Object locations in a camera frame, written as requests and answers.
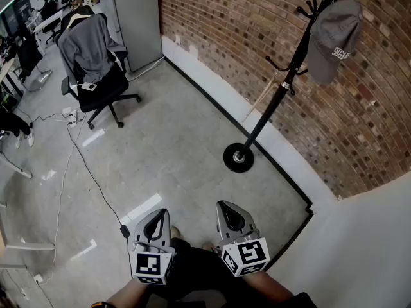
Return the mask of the black office chair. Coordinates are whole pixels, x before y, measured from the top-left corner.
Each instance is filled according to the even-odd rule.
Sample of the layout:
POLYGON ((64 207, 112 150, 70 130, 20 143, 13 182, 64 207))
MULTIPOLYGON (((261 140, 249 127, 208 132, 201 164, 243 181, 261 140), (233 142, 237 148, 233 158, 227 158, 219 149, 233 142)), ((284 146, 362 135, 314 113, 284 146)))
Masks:
MULTIPOLYGON (((61 22, 62 32, 66 29, 70 18, 73 16, 74 12, 66 15, 61 22)), ((95 83, 97 87, 94 91, 83 90, 78 88, 78 82, 74 85, 70 84, 69 77, 66 76, 62 80, 61 91, 63 95, 72 95, 77 102, 79 102, 80 110, 84 113, 92 112, 92 116, 87 121, 90 129, 94 128, 93 121, 96 116, 103 111, 104 108, 108 107, 113 115, 113 118, 119 128, 124 127, 124 123, 118 119, 118 116, 114 110, 113 103, 122 100, 134 99, 138 103, 141 102, 141 97, 138 94, 125 94, 125 91, 129 87, 129 82, 125 76, 125 59, 128 55, 115 53, 114 66, 111 70, 104 76, 99 82, 95 83)))

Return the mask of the person's right forearm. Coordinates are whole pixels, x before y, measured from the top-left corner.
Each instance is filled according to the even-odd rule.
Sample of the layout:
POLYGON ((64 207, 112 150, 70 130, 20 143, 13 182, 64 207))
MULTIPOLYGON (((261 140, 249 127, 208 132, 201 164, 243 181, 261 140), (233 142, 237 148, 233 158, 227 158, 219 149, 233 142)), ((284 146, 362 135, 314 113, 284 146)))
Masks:
POLYGON ((279 304, 294 297, 291 291, 274 280, 265 271, 243 275, 242 279, 273 304, 279 304))

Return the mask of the grey baseball cap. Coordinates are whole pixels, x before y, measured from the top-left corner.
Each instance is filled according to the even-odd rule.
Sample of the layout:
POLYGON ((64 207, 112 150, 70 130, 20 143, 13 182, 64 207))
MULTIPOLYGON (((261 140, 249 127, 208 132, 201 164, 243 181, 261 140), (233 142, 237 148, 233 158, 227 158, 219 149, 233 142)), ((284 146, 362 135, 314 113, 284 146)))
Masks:
POLYGON ((362 29, 362 7, 356 0, 331 3, 310 29, 306 56, 308 73, 317 82, 329 84, 340 63, 354 51, 362 29))

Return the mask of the thin wooden stick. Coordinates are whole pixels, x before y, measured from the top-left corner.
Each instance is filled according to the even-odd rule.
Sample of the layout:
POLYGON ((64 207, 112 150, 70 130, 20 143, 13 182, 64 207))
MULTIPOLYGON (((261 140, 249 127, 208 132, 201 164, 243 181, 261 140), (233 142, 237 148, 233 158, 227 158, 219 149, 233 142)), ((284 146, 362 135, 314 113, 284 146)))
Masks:
POLYGON ((272 90, 273 86, 275 84, 275 77, 273 77, 268 84, 266 85, 266 87, 264 88, 264 90, 262 91, 262 93, 259 95, 259 97, 257 98, 257 100, 254 102, 254 104, 251 106, 251 108, 249 109, 249 111, 245 114, 244 118, 241 120, 241 122, 245 122, 248 118, 248 116, 256 109, 256 107, 262 102, 262 100, 267 96, 267 94, 272 90))

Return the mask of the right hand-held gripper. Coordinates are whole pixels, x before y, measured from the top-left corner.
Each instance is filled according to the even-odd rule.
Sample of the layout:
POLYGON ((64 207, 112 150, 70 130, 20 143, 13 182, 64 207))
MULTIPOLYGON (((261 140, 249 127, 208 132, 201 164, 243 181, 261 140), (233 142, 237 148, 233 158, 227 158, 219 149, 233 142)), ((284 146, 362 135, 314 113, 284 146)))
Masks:
POLYGON ((252 216, 240 206, 223 200, 216 203, 216 216, 222 238, 220 258, 228 270, 235 277, 262 271, 269 262, 268 246, 260 231, 254 229, 252 216))

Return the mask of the person's black trousers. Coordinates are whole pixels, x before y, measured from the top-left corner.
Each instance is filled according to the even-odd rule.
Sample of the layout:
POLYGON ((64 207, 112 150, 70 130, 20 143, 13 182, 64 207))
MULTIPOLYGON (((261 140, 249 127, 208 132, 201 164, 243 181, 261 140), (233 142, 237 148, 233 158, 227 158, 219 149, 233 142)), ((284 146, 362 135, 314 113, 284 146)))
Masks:
POLYGON ((192 292, 217 291, 225 298, 224 308, 317 308, 305 292, 273 304, 242 277, 235 277, 218 254, 192 247, 183 239, 171 239, 170 244, 176 255, 168 283, 165 286, 149 286, 150 294, 170 304, 192 292))

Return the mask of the black coat stand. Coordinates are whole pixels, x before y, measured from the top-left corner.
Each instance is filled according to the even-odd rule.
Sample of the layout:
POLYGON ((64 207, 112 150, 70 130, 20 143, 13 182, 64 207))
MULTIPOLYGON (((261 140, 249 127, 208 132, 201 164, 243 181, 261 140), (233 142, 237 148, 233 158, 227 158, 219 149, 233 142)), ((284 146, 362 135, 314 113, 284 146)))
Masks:
POLYGON ((300 76, 308 72, 307 69, 300 70, 300 68, 308 52, 311 27, 320 13, 332 2, 333 0, 321 0, 320 3, 318 3, 317 0, 307 0, 306 4, 308 5, 310 12, 306 12, 301 6, 296 8, 296 12, 308 18, 309 23, 290 63, 288 64, 288 67, 281 68, 269 56, 265 57, 266 61, 269 62, 277 71, 287 72, 287 74, 284 80, 279 84, 276 92, 270 100, 270 103, 266 107, 252 133, 248 136, 246 142, 243 144, 232 143, 226 147, 223 153, 223 161, 229 170, 235 173, 245 173, 253 166, 254 154, 250 147, 265 127, 272 114, 280 105, 286 94, 290 93, 293 96, 295 95, 295 91, 293 89, 293 79, 296 76, 300 76))

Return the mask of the white desk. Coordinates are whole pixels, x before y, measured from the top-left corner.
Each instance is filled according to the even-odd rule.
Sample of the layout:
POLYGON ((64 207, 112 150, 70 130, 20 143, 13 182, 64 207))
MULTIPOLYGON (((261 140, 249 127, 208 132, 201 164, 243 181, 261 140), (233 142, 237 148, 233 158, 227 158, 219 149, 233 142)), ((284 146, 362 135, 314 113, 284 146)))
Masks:
POLYGON ((39 33, 41 30, 43 30, 46 26, 48 26, 49 24, 51 24, 53 21, 55 20, 62 20, 63 16, 63 11, 59 10, 57 13, 55 13, 54 15, 52 15, 51 17, 47 18, 45 21, 41 22, 39 25, 37 25, 34 29, 34 33, 35 33, 35 39, 39 48, 39 51, 42 55, 45 55, 46 52, 44 50, 44 46, 40 41, 40 37, 39 37, 39 33))

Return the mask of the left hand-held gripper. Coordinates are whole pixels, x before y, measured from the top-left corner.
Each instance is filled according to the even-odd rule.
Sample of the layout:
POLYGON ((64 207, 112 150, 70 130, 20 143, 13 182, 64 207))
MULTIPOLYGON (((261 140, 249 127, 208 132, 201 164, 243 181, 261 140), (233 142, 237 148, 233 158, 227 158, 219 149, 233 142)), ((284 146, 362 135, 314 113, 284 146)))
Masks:
POLYGON ((166 209, 151 212, 136 225, 136 240, 129 251, 132 278, 142 284, 166 285, 173 268, 170 215, 166 209))

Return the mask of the wooden clothes hanger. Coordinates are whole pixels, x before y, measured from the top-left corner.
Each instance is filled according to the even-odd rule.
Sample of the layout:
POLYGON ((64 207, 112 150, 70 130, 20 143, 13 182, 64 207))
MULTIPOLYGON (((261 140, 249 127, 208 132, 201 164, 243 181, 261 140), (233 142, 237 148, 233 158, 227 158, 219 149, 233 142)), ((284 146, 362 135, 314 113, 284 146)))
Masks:
POLYGON ((69 23, 66 28, 68 29, 72 26, 75 26, 79 22, 82 22, 84 19, 88 19, 90 16, 91 16, 90 14, 82 15, 80 13, 74 13, 73 16, 70 18, 69 23))

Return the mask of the grey metal cabinet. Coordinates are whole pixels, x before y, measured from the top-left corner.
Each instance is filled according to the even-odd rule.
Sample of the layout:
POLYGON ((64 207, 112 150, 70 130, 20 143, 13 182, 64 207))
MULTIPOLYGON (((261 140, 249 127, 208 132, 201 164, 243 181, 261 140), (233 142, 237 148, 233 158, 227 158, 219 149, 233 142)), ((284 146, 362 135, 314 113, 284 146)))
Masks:
POLYGON ((162 57, 159 0, 100 0, 112 38, 128 51, 131 73, 162 57))

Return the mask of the grey jacket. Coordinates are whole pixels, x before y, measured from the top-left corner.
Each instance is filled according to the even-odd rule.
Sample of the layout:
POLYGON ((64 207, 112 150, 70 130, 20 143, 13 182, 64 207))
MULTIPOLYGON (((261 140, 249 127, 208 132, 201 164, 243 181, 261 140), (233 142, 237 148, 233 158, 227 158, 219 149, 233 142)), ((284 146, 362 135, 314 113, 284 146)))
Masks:
POLYGON ((57 46, 70 84, 97 83, 114 66, 114 54, 127 49, 112 39, 103 14, 78 21, 63 31, 57 46))

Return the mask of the black chair chrome base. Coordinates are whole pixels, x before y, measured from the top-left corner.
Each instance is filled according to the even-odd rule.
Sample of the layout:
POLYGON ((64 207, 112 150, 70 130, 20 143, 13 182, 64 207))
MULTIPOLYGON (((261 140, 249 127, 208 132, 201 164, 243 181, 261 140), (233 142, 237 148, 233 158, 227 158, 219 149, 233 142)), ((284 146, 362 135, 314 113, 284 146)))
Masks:
POLYGON ((19 59, 20 66, 16 68, 14 73, 17 75, 22 86, 28 92, 36 92, 41 90, 53 71, 51 69, 45 71, 39 69, 38 64, 43 59, 43 55, 37 47, 37 41, 34 33, 22 42, 17 50, 17 57, 19 59), (26 78, 32 74, 34 69, 38 70, 39 74, 29 85, 25 85, 24 82, 26 78))

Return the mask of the person's left forearm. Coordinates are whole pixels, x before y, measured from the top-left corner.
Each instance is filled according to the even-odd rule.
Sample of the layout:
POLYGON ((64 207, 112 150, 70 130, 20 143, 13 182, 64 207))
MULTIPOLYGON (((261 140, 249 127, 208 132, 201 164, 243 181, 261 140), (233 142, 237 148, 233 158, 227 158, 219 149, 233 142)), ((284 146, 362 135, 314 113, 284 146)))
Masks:
POLYGON ((148 285, 132 279, 106 302, 114 308, 146 308, 149 297, 148 285))

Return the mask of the grey metal desk foot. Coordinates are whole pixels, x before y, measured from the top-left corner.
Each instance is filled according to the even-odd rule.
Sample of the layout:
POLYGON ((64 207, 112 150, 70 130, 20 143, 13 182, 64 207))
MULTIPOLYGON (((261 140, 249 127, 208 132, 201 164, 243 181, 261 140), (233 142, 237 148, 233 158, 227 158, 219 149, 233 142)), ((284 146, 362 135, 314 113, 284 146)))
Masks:
POLYGON ((5 154, 4 154, 3 152, 1 152, 1 151, 0 151, 0 162, 1 162, 2 164, 4 164, 5 166, 11 168, 13 171, 19 173, 20 175, 22 175, 22 176, 24 176, 24 177, 26 177, 26 178, 28 178, 28 179, 31 179, 31 178, 33 177, 33 175, 32 175, 31 172, 29 172, 29 171, 27 171, 27 170, 25 170, 25 169, 23 169, 23 168, 15 165, 15 164, 14 164, 13 162, 11 162, 11 161, 5 156, 5 154))

